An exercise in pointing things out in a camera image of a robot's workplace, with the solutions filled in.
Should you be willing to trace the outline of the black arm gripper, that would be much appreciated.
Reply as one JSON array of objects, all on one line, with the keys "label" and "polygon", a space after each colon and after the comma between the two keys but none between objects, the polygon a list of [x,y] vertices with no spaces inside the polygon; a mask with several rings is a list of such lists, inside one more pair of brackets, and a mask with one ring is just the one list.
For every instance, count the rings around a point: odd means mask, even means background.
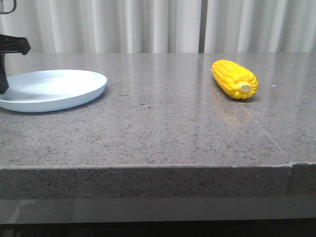
[{"label": "black arm gripper", "polygon": [[13,37],[7,35],[0,36],[0,94],[5,94],[9,89],[7,76],[5,72],[5,55],[6,53],[28,54],[31,50],[27,38]]}]

